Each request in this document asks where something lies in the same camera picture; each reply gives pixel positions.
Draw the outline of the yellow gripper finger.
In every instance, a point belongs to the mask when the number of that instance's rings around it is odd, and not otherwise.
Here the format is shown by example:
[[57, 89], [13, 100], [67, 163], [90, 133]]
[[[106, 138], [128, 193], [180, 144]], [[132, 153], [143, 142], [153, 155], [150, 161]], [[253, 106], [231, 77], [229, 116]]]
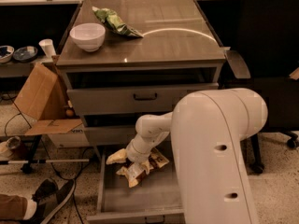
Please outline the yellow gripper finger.
[[143, 161], [141, 163], [141, 167], [144, 169], [144, 171], [148, 174], [150, 172], [150, 162], [149, 161]]
[[122, 148], [115, 153], [111, 154], [106, 161], [107, 165], [114, 164], [114, 163], [126, 163], [127, 153], [126, 149]]

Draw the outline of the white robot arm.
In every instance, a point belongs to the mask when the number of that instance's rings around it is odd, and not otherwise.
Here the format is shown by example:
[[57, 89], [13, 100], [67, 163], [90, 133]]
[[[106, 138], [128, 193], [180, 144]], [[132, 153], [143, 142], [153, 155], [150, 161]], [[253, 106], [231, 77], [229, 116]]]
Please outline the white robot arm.
[[107, 163], [148, 170], [150, 152], [170, 136], [186, 224], [259, 224], [240, 142], [258, 133], [267, 115], [255, 91], [196, 91], [170, 113], [140, 117], [135, 138]]

